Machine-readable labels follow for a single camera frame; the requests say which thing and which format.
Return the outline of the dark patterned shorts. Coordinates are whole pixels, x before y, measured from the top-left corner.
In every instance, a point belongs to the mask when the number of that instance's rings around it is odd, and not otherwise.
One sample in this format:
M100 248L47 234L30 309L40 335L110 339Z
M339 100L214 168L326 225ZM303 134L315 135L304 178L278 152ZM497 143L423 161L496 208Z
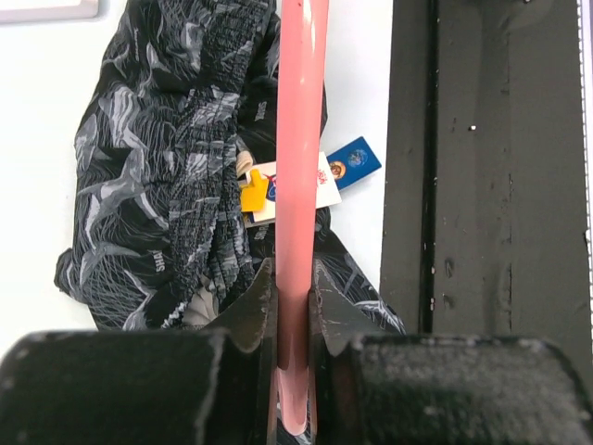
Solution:
M55 275L97 328L201 328L273 255L239 177L275 158L280 30L272 1L126 5L76 133Z

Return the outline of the pink hanger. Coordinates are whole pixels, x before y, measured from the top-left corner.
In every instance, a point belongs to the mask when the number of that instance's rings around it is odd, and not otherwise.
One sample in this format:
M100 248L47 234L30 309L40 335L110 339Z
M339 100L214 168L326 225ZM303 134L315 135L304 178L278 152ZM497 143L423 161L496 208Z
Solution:
M292 435L307 426L308 294L329 4L284 1L279 52L275 283L281 417Z

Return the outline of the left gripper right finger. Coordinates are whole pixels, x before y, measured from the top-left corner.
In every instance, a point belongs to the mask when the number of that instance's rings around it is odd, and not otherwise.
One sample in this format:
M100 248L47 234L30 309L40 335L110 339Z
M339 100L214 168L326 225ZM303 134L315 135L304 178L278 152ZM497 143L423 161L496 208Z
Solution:
M357 379L350 342L364 325L326 273L309 293L309 409L315 444L360 444Z

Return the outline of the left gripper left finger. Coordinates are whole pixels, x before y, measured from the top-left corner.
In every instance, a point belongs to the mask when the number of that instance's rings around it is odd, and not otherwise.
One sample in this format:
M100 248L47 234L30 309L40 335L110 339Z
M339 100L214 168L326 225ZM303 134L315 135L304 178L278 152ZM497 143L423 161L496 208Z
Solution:
M203 401L205 444L274 444L277 424L274 260L207 326L214 358Z

